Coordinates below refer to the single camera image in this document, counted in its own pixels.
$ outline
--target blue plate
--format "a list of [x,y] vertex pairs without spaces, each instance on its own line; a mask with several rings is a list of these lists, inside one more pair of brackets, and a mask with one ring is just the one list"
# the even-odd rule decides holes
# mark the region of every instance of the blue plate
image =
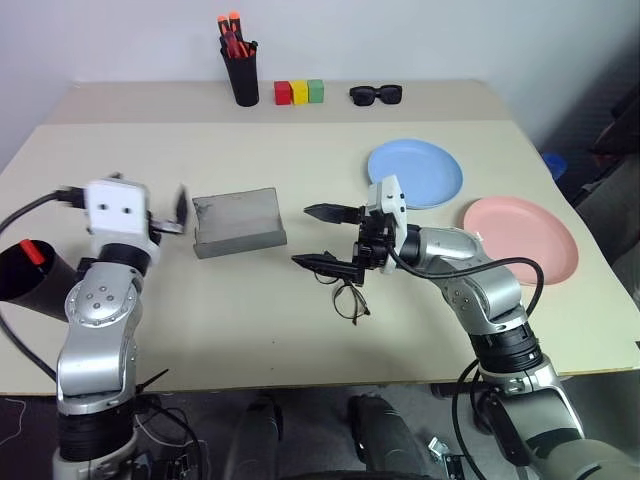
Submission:
[[421,140],[393,140],[369,156],[369,178],[378,183],[395,174],[409,208],[432,208],[451,200],[462,187],[458,162],[440,147]]

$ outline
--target pink plate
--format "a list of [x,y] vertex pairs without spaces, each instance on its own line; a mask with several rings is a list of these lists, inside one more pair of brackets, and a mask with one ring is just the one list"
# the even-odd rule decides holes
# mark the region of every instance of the pink plate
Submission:
[[[516,197],[487,197],[471,205],[464,229],[482,238],[487,255],[495,260],[527,257],[544,272],[544,283],[569,278],[578,266],[578,247],[560,220],[538,205]],[[509,265],[521,283],[535,284],[527,265]]]

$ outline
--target cable connector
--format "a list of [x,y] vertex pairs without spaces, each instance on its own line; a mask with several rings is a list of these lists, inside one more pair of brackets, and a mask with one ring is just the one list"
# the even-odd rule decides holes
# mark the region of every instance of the cable connector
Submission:
[[84,189],[79,187],[65,187],[55,192],[56,200],[66,202],[73,208],[84,210]]

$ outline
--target table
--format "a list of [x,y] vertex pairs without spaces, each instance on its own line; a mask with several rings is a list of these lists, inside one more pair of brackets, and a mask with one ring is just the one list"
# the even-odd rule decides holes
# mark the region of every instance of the table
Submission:
[[[356,228],[302,209],[363,204],[371,150],[420,138],[457,159],[464,185],[444,206],[410,211],[410,223],[459,225],[465,208],[488,195],[517,195],[554,212],[573,234],[580,263],[567,281],[545,288],[532,316],[543,351],[562,375],[640,366],[640,313],[495,95],[474,81],[413,82],[398,106],[357,108],[349,86],[327,83],[321,105],[282,107],[263,84],[260,104],[243,109],[224,83],[77,85],[0,175],[0,215],[116,171],[148,186],[159,217],[171,216],[181,183],[191,197],[275,187],[284,247],[198,260],[193,212],[187,235],[163,238],[160,263],[145,280],[138,379],[170,368],[155,389],[450,381],[473,352],[435,286],[402,272],[368,272],[363,293],[372,315],[354,327],[335,314],[331,287],[290,261],[325,249],[349,259]],[[90,253],[85,227],[80,211],[48,204],[9,229],[0,248],[43,239],[75,265]],[[523,290],[526,301],[532,288]],[[10,304],[2,311],[55,365],[66,325]],[[0,364],[2,392],[55,390],[4,337]]]

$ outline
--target red block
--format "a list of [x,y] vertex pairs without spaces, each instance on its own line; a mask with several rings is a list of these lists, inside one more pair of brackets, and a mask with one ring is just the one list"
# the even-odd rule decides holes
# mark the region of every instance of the red block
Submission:
[[289,82],[273,82],[276,105],[291,105],[291,86]]

